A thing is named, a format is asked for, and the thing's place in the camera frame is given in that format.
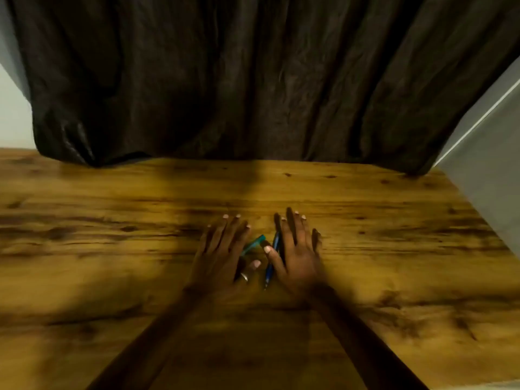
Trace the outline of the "person's right hand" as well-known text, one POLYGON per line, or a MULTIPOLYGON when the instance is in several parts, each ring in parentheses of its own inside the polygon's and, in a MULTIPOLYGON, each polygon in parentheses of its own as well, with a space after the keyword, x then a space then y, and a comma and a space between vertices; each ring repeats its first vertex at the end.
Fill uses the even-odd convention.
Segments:
MULTIPOLYGON (((321 258, 314 258, 311 253, 311 232, 309 222, 305 215, 301 214, 301 245, 292 254, 286 253, 286 237, 288 226, 285 215, 276 215, 277 231, 280 232, 282 249, 280 256, 285 263, 285 277, 278 277, 282 285, 293 295, 308 300, 315 289, 328 284, 326 273, 321 258)), ((272 246, 264 242, 262 247, 272 246)))

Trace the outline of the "person's left hand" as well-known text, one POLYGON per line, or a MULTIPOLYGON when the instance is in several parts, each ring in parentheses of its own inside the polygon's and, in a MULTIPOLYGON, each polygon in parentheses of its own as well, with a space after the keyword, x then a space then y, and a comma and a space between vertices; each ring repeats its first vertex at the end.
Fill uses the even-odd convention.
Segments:
POLYGON ((242 247, 225 254, 225 228, 233 217, 226 214, 212 224, 211 241, 208 240, 204 255, 200 255, 199 242, 187 284, 183 288, 184 294, 199 298, 224 299, 239 293, 249 284, 240 281, 240 269, 258 259, 248 262, 240 257, 249 241, 251 226, 247 220, 241 218, 242 247))

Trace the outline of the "person's left forearm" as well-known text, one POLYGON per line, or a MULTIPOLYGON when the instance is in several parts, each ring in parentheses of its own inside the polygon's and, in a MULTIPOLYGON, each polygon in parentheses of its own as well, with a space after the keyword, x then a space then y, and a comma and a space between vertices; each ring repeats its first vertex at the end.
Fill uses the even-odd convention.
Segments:
POLYGON ((225 298, 221 290, 187 287, 87 386, 86 390, 148 390, 178 342, 182 330, 225 298))

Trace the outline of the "person's right forearm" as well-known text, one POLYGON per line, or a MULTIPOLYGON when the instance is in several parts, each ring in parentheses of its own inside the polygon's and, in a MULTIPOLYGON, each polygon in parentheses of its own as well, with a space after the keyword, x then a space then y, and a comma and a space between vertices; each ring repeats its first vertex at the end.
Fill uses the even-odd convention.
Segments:
POLYGON ((428 390, 428 387, 366 325, 329 285, 291 291, 321 316, 352 361, 367 390, 428 390))

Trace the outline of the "blue pen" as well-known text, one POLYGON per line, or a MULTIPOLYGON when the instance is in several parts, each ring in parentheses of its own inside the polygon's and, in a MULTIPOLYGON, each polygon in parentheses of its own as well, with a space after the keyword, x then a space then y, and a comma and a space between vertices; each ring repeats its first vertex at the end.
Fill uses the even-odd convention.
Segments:
MULTIPOLYGON (((276 231, 273 242, 272 242, 272 247, 279 255, 280 255, 280 246, 281 246, 281 235, 280 235, 279 231, 276 231)), ((266 271, 265 271, 264 291, 268 288, 274 273, 275 273, 275 268, 274 268, 273 264, 271 264, 269 262, 266 267, 266 271)))

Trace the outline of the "teal marker pen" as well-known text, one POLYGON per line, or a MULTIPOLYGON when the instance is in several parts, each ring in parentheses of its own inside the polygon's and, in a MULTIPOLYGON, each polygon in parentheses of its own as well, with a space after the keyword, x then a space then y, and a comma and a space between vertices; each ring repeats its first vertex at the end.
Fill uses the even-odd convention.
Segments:
POLYGON ((258 246, 261 246, 261 244, 266 240, 266 237, 264 235, 260 235, 250 243, 246 244, 240 253, 240 257, 245 256, 248 254, 251 250, 255 249, 258 246))

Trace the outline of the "dark brown curtain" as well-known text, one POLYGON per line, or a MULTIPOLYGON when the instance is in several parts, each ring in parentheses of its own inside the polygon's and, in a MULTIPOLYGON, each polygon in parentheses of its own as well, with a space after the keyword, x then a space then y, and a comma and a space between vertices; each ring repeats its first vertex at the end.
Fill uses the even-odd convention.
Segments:
POLYGON ((520 57, 520 0, 6 0, 36 149, 429 171, 520 57))

